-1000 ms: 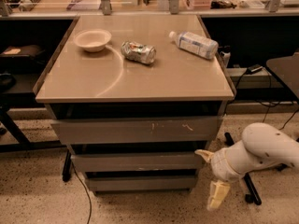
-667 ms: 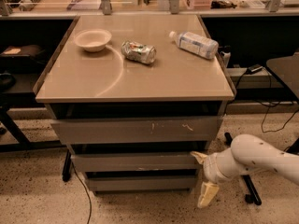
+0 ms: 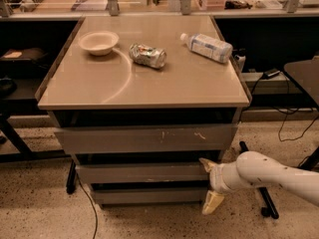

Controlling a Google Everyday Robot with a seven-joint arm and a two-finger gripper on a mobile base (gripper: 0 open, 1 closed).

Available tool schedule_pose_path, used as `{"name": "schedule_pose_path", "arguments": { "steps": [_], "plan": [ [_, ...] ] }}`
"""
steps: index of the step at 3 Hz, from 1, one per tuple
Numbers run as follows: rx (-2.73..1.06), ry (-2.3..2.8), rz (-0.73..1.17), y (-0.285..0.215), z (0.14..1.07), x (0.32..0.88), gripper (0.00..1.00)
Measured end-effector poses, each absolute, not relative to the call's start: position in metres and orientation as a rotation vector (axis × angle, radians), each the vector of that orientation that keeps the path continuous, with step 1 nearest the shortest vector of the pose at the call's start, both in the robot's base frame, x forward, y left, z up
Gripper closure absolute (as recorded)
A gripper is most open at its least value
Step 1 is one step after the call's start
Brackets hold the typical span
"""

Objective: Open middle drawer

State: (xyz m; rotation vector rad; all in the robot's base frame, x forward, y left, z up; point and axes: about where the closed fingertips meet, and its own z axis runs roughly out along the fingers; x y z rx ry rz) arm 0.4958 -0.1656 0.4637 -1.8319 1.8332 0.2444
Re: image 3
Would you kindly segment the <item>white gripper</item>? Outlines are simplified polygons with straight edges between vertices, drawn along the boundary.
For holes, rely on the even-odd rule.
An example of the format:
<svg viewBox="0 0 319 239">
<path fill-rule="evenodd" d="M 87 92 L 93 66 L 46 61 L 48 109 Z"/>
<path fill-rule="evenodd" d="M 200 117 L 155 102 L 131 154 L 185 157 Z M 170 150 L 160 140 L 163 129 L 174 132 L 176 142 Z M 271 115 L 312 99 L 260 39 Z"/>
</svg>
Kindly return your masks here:
<svg viewBox="0 0 319 239">
<path fill-rule="evenodd" d="M 210 186 L 213 190 L 208 190 L 202 206 L 202 214 L 209 215 L 224 200 L 224 195 L 235 190 L 233 185 L 233 175 L 236 175 L 235 163 L 217 164 L 214 161 L 201 157 L 199 159 L 205 171 L 209 173 Z"/>
</svg>

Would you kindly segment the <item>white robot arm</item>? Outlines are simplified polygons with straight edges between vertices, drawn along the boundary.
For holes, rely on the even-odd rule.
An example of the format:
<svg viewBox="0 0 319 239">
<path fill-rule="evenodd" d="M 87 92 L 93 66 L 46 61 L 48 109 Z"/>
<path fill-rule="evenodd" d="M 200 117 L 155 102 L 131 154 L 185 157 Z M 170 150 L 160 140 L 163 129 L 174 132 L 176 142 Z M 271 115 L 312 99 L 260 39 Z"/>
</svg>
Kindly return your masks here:
<svg viewBox="0 0 319 239">
<path fill-rule="evenodd" d="M 239 189 L 278 185 L 283 189 L 319 205 L 319 173 L 281 164 L 257 151 L 245 151 L 236 161 L 217 164 L 206 158 L 200 163 L 208 173 L 209 189 L 202 214 L 211 214 L 224 196 Z"/>
</svg>

